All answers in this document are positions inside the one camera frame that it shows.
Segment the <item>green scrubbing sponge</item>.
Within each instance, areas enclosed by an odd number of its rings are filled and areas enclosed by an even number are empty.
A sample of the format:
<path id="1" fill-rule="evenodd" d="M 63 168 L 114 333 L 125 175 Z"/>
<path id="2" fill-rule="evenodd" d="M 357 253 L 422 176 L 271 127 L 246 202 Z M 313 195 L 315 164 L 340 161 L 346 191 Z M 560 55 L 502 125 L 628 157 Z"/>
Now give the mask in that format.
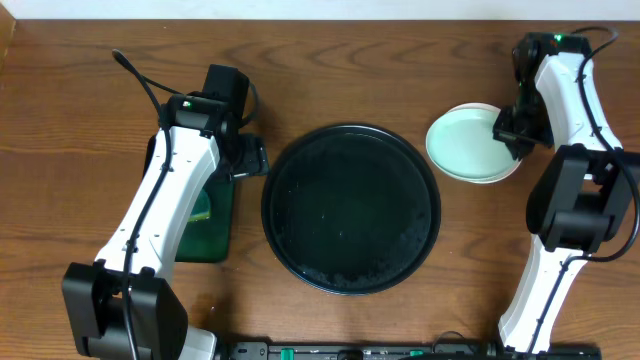
<path id="1" fill-rule="evenodd" d="M 211 200 L 205 189 L 202 189 L 194 203 L 188 222 L 207 220 L 211 217 Z"/>

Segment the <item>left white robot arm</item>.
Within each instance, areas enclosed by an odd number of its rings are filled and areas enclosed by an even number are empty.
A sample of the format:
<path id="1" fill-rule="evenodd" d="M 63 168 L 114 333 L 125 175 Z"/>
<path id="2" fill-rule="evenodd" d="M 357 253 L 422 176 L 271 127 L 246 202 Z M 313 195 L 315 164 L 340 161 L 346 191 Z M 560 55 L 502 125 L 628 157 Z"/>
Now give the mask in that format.
<path id="1" fill-rule="evenodd" d="M 217 337 L 190 325 L 170 286 L 176 254 L 211 177 L 267 174 L 261 138 L 240 133 L 254 86 L 209 67 L 202 90 L 160 105 L 160 129 L 124 218 L 92 264 L 71 263 L 62 294 L 77 352 L 97 359 L 212 359 Z"/>

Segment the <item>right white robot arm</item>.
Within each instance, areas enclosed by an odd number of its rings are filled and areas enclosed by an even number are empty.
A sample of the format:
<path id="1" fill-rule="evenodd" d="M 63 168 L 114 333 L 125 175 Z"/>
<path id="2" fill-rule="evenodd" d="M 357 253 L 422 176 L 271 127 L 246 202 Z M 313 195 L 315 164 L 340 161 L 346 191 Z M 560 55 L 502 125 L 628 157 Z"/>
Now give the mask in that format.
<path id="1" fill-rule="evenodd" d="M 499 320 L 502 353 L 513 359 L 552 357 L 551 330 L 580 270 L 619 259 L 639 235 L 634 225 L 619 250 L 597 253 L 626 212 L 639 209 L 639 156 L 608 125 L 593 80 L 597 51 L 585 33 L 525 34 L 512 51 L 518 97 L 493 125 L 516 160 L 537 145 L 554 151 L 527 201 L 530 253 Z"/>

